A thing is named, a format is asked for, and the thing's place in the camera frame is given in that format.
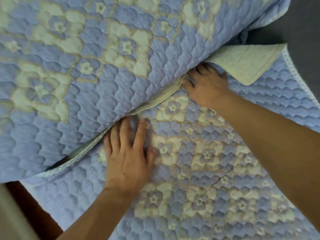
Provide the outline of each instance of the person's left hand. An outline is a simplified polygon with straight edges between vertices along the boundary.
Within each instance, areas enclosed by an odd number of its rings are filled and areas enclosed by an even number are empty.
[[[156,159],[156,150],[149,146],[146,157],[143,144],[146,134],[146,121],[141,120],[134,139],[130,143],[130,118],[118,121],[104,137],[107,158],[105,188],[117,190],[126,196],[136,196],[149,181]]]

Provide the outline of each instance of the blanket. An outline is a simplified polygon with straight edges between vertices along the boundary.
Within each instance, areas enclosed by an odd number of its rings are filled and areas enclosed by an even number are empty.
[[[0,182],[77,155],[230,38],[283,15],[289,3],[0,0]]]
[[[230,75],[229,84],[245,99],[320,132],[320,106],[286,47],[250,86]],[[149,119],[160,155],[151,182],[111,239],[319,239],[238,133],[182,88],[139,116]],[[66,230],[102,191],[105,162],[100,142],[68,168],[22,183]]]

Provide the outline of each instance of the person's right arm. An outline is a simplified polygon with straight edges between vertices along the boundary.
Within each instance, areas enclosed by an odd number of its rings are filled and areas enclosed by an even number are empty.
[[[238,132],[278,188],[320,230],[320,134],[251,103],[228,88],[209,65],[189,71],[184,88]]]

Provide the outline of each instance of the dark gray surface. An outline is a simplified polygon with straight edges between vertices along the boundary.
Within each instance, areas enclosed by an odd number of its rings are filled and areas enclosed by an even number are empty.
[[[288,12],[249,32],[248,44],[288,43],[290,56],[320,101],[320,0],[292,0]]]

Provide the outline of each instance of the quilted fabric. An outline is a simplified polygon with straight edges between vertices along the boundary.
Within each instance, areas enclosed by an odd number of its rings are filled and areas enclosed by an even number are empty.
[[[317,107],[281,55],[245,99],[320,132]],[[319,239],[285,198],[236,131],[215,111],[199,107],[183,89],[141,114],[150,120],[160,151],[152,180],[118,224],[111,239]],[[102,144],[71,167],[22,183],[63,230],[102,191]]]
[[[0,0],[0,182],[45,171],[289,2]]]

